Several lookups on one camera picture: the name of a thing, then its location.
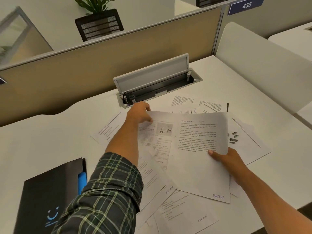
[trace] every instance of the person's left hand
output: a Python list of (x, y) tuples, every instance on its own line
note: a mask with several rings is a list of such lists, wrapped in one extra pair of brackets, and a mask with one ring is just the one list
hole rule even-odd
[(131, 120), (136, 123), (142, 123), (145, 121), (153, 123), (153, 119), (149, 116), (149, 114), (147, 114), (146, 110), (151, 110), (148, 103), (135, 103), (128, 111), (126, 120)]

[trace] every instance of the hand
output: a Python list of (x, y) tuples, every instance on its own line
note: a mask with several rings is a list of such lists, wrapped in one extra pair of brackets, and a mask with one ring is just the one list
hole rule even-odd
[(249, 172), (249, 169), (240, 158), (235, 149), (228, 147), (228, 153), (226, 155), (220, 155), (212, 150), (208, 151), (208, 154), (216, 161), (223, 164), (225, 169), (234, 177), (237, 184), (241, 184), (241, 181)]
[(149, 114), (147, 114), (146, 110), (151, 110), (148, 103), (135, 103), (128, 111), (126, 120), (130, 120), (135, 123), (142, 123), (145, 121), (153, 122), (153, 119), (149, 116)]

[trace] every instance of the white desk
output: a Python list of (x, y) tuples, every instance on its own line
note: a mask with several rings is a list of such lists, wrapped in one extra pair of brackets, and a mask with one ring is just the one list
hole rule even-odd
[[(275, 34), (269, 40), (312, 61), (312, 22)], [(297, 113), (312, 125), (312, 102)]]
[[(273, 151), (249, 168), (296, 209), (310, 203), (312, 130), (216, 57), (190, 66), (203, 81), (179, 91), (229, 102), (229, 110), (254, 125)], [(104, 152), (90, 134), (118, 111), (116, 93), (83, 100), (54, 116), (39, 115), (0, 128), (0, 233), (14, 229), (24, 180), (79, 157), (86, 158), (90, 176)], [(166, 95), (148, 101), (151, 108), (165, 104)], [(201, 233), (249, 234), (262, 227), (246, 196), (231, 196), (231, 204), (210, 202), (219, 222)]]

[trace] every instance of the stack of paper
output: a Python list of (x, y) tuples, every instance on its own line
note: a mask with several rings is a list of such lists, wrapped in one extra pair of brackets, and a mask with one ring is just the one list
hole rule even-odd
[[(228, 103), (172, 95), (169, 105), (148, 112), (154, 122), (139, 125), (138, 169), (142, 175), (141, 211), (135, 233), (195, 234), (218, 221), (210, 199), (230, 203), (230, 192), (242, 189), (207, 151), (238, 151), (245, 164), (268, 154), (270, 149), (252, 126), (227, 115)], [(122, 126), (121, 110), (92, 137), (104, 147)]]

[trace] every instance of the floor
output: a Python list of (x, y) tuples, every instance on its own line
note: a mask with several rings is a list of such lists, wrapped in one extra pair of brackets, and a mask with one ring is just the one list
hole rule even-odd
[[(308, 217), (310, 220), (312, 220), (312, 203), (298, 209), (298, 211), (304, 216)], [(261, 228), (260, 230), (253, 232), (252, 234), (267, 234), (267, 232), (265, 228)]]

